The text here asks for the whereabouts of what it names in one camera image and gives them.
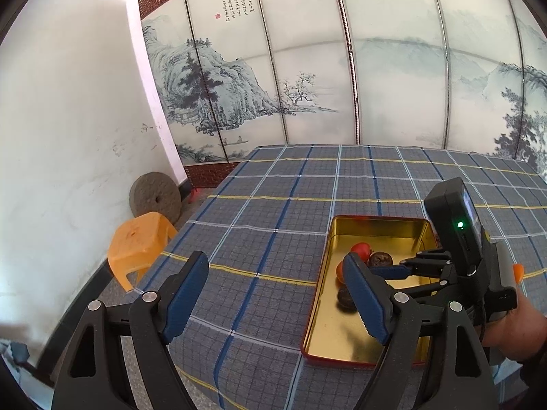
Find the person's right hand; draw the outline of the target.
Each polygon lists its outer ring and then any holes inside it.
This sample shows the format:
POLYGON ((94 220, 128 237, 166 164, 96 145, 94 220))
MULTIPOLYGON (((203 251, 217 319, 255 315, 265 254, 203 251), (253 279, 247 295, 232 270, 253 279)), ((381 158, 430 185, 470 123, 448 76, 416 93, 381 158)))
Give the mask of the person's right hand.
POLYGON ((488 323, 482 345, 499 350, 519 363, 529 360, 546 343, 546 317, 517 290, 517 308, 505 317, 488 323))

